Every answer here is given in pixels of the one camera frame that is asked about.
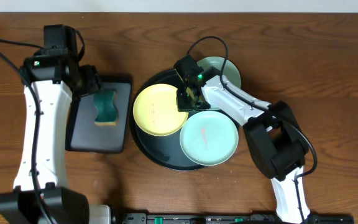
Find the yellow plate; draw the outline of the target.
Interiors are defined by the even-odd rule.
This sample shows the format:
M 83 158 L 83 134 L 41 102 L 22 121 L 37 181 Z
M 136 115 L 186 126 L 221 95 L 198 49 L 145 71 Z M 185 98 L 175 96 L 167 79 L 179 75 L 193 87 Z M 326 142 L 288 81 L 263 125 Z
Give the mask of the yellow plate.
M 177 90 L 177 87 L 164 83 L 142 90 L 132 109 L 136 125 L 153 136 L 168 136 L 181 129 L 188 119 L 188 112 L 179 112 Z

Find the green yellow sponge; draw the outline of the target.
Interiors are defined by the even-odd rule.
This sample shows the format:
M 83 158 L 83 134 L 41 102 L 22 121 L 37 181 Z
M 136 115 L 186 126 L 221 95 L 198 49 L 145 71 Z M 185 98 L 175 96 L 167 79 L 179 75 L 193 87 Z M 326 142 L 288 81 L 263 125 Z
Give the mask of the green yellow sponge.
M 118 111 L 114 105 L 115 90 L 101 91 L 93 97 L 97 115 L 94 120 L 98 126 L 115 126 L 118 119 Z

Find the light teal plate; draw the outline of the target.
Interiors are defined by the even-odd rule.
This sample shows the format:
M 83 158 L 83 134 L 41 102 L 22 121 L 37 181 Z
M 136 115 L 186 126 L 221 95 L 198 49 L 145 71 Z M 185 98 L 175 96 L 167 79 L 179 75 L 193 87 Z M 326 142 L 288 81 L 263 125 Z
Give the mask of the light teal plate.
M 236 151 L 239 133 L 234 122 L 223 113 L 202 111 L 185 122 L 180 146 L 187 158 L 202 166 L 216 166 Z

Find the sage green plate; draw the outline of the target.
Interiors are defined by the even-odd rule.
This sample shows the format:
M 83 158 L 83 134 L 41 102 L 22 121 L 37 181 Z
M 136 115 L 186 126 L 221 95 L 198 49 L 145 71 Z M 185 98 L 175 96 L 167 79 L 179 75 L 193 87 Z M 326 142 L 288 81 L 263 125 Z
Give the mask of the sage green plate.
M 218 72 L 219 75 L 223 62 L 224 62 L 223 57 L 213 56 L 213 57 L 202 58 L 201 60 L 197 61 L 197 64 L 199 67 L 201 67 L 204 70 L 204 72 L 214 67 L 219 70 Z M 233 85 L 235 85 L 238 88 L 241 88 L 242 85 L 241 75 L 237 67 L 230 60 L 226 61 L 223 74 Z

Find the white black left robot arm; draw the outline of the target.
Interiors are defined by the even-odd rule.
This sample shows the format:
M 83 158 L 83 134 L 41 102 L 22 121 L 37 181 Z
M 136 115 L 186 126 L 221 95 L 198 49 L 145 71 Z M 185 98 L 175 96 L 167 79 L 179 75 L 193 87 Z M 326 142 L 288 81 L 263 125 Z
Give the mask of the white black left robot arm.
M 85 84 L 84 52 L 53 45 L 24 60 L 24 148 L 12 192 L 0 194 L 0 214 L 9 223 L 114 221 L 109 206 L 91 205 L 68 187 L 66 130 L 73 95 Z

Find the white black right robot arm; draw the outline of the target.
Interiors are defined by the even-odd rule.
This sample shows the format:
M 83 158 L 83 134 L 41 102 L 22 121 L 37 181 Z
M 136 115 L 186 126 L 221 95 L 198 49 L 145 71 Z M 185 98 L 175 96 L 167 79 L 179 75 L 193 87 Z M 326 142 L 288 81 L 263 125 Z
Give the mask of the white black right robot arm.
M 318 159 L 290 107 L 282 101 L 271 104 L 250 96 L 216 68 L 175 70 L 184 85 L 177 94 L 178 109 L 203 111 L 217 106 L 240 124 L 254 164 L 272 182 L 279 219 L 307 221 L 310 210 L 302 180 L 315 171 Z

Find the black rectangular tray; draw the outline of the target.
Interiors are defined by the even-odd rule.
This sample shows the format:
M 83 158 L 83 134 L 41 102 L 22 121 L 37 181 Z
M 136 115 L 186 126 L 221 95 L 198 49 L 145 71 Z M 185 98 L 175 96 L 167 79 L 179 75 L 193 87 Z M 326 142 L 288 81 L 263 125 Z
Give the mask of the black rectangular tray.
M 85 90 L 70 105 L 67 151 L 122 152 L 131 83 L 131 76 L 123 73 L 87 78 Z

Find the black round tray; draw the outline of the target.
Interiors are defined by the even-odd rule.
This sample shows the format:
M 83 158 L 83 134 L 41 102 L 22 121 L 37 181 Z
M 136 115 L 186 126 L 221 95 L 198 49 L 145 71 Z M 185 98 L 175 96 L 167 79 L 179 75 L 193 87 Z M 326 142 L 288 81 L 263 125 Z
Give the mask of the black round tray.
M 146 133 L 136 123 L 135 117 L 137 116 L 137 112 L 135 109 L 139 109 L 135 105 L 137 97 L 143 90 L 156 84 L 167 84 L 179 87 L 182 82 L 180 81 L 180 78 L 176 74 L 175 70 L 164 70 L 147 80 L 136 94 L 135 100 L 132 104 L 129 126 L 131 128 L 132 137 L 142 153 L 151 161 L 160 166 L 179 171 L 198 170 L 206 166 L 222 164 L 225 160 L 216 161 L 216 163 L 205 164 L 199 164 L 196 161 L 191 160 L 181 148 L 181 129 L 166 136 L 154 136 Z

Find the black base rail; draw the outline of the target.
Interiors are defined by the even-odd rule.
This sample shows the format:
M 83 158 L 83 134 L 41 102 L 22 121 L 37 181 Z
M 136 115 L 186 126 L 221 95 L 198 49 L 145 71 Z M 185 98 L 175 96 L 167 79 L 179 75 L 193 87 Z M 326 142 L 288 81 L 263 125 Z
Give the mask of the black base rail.
M 122 224 L 246 224 L 246 223 L 284 223 L 273 214 L 251 215 L 148 215 L 145 213 L 127 213 Z M 309 215 L 307 224 L 355 224 L 352 216 Z

